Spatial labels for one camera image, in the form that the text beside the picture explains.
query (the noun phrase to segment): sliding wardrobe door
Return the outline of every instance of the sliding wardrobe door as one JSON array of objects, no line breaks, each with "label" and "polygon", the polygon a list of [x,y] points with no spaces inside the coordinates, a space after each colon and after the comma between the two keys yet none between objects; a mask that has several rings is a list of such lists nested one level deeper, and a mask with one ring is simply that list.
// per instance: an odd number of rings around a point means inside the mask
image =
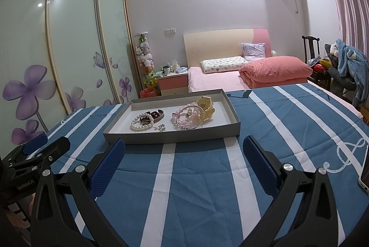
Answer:
[{"label": "sliding wardrobe door", "polygon": [[128,35],[123,0],[100,0],[101,25],[106,51],[113,61],[112,77],[119,99],[126,103],[138,98],[135,67]]},{"label": "sliding wardrobe door", "polygon": [[95,0],[50,0],[51,45],[71,110],[114,103],[100,47]]},{"label": "sliding wardrobe door", "polygon": [[45,0],[0,0],[0,71],[3,158],[66,116],[49,63]]}]

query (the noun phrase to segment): gray cardboard box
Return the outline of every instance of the gray cardboard box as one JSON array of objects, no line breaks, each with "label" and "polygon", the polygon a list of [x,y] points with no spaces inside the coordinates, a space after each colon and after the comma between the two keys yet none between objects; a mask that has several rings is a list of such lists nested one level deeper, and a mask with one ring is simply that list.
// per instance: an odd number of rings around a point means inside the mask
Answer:
[{"label": "gray cardboard box", "polygon": [[[170,122],[172,113],[202,96],[210,96],[213,99],[215,113],[212,119],[193,130],[176,130]],[[137,115],[158,109],[162,109],[165,116],[155,126],[164,123],[166,131],[159,132],[151,128],[133,132],[129,129],[131,121]],[[119,138],[126,144],[179,143],[237,136],[240,126],[241,123],[228,96],[219,89],[131,100],[104,130],[104,136],[108,143],[113,143]]]}]

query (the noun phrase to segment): silver screw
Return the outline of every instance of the silver screw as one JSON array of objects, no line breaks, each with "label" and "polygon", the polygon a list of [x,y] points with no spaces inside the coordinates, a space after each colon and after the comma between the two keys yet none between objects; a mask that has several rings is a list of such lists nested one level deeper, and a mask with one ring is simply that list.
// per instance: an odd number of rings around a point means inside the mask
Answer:
[{"label": "silver screw", "polygon": [[318,172],[319,172],[321,175],[326,175],[326,174],[327,174],[327,171],[326,171],[326,169],[324,169],[324,168],[319,168],[319,169],[318,169]]},{"label": "silver screw", "polygon": [[79,166],[76,167],[75,170],[76,170],[77,173],[81,173],[81,172],[84,171],[84,169],[85,169],[85,167],[83,165],[79,165]]},{"label": "silver screw", "polygon": [[283,169],[285,169],[286,171],[292,171],[293,166],[291,164],[284,164]]},{"label": "silver screw", "polygon": [[42,172],[42,176],[49,176],[50,175],[50,170],[46,169]]}]

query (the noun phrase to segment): blue gripper pad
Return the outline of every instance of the blue gripper pad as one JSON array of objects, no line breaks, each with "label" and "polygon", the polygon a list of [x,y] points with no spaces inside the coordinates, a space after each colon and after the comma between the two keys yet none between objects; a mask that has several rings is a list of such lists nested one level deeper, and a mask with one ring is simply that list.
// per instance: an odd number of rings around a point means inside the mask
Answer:
[{"label": "blue gripper pad", "polygon": [[104,194],[124,154],[124,141],[118,139],[90,177],[89,194],[91,198],[101,197]]},{"label": "blue gripper pad", "polygon": [[47,143],[47,135],[40,134],[24,145],[23,153],[30,155]]},{"label": "blue gripper pad", "polygon": [[260,148],[250,136],[244,139],[244,154],[252,170],[263,187],[264,192],[275,198],[279,194],[279,178]]}]

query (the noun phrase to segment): mug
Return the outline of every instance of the mug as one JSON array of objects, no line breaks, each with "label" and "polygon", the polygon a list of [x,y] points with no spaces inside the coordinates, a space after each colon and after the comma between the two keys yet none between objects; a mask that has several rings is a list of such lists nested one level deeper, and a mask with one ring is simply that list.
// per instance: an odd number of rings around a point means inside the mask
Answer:
[{"label": "mug", "polygon": [[169,66],[164,66],[164,75],[169,75],[170,74],[170,67]]}]

